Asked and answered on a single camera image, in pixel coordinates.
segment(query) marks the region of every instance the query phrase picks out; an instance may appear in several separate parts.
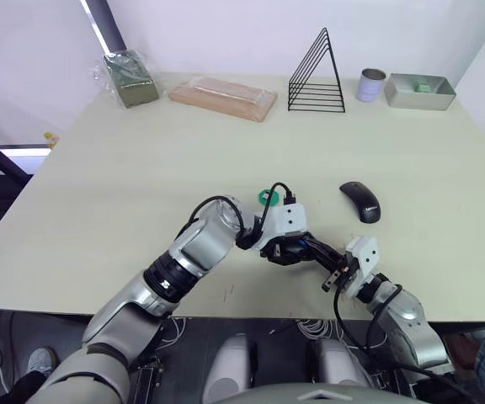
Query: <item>green object in tray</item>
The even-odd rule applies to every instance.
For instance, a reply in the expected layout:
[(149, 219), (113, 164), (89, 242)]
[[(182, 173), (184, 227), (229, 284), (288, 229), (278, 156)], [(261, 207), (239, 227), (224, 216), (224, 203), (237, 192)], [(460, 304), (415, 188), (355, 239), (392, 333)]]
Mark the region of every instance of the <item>green object in tray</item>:
[(157, 87), (135, 51), (107, 53), (103, 59), (126, 108), (158, 99)]
[(415, 93), (431, 93), (431, 87), (425, 82), (420, 82), (414, 89)]

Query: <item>table surface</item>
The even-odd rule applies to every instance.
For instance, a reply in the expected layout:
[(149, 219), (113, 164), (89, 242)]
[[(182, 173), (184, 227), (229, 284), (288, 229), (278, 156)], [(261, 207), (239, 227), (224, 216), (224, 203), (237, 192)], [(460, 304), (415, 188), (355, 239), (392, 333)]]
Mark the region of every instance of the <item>table surface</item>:
[[(363, 104), (344, 80), (346, 114), (288, 113), (286, 77), (219, 78), (278, 91), (266, 120), (167, 98), (124, 110), (104, 94), (85, 109), (0, 222), (0, 309), (94, 313), (201, 200), (232, 194), (261, 211), (259, 191), (283, 181), (317, 238), (343, 251), (377, 237), (377, 270), (429, 320), (485, 321), (485, 136), (458, 100), (445, 112)], [(377, 195), (378, 223), (359, 222), (338, 190), (351, 180)], [(177, 315), (330, 318), (326, 277), (233, 249)], [(369, 318), (342, 303), (346, 318)]]

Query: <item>black wire stand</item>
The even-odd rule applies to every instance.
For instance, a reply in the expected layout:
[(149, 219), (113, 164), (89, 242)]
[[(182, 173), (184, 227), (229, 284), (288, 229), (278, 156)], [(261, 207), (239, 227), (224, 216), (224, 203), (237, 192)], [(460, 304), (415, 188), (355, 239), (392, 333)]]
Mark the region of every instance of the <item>black wire stand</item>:
[[(327, 53), (330, 55), (333, 63), (333, 83), (313, 82), (310, 80), (312, 74)], [(338, 69), (334, 60), (333, 47), (330, 45), (326, 28), (321, 30), (312, 47), (290, 78), (287, 110), (345, 112), (344, 95), (342, 94)]]

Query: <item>sneaker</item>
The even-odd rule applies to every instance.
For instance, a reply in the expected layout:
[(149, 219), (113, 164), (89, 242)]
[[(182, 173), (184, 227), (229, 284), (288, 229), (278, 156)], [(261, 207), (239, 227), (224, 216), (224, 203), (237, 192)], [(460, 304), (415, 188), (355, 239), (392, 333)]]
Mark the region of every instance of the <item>sneaker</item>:
[(57, 366), (57, 357), (53, 349), (50, 348), (37, 348), (29, 356), (29, 362), (27, 364), (27, 373), (40, 372), (44, 376), (48, 377), (54, 371)]

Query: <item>black wireless mouse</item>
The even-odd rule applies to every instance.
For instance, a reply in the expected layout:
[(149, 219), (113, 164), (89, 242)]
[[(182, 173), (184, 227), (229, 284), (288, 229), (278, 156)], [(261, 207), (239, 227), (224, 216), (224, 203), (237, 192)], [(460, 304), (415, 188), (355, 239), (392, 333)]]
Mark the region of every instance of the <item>black wireless mouse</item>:
[(381, 218), (381, 207), (376, 196), (363, 184), (357, 181), (345, 183), (340, 191), (348, 196), (359, 212), (363, 223), (376, 223)]

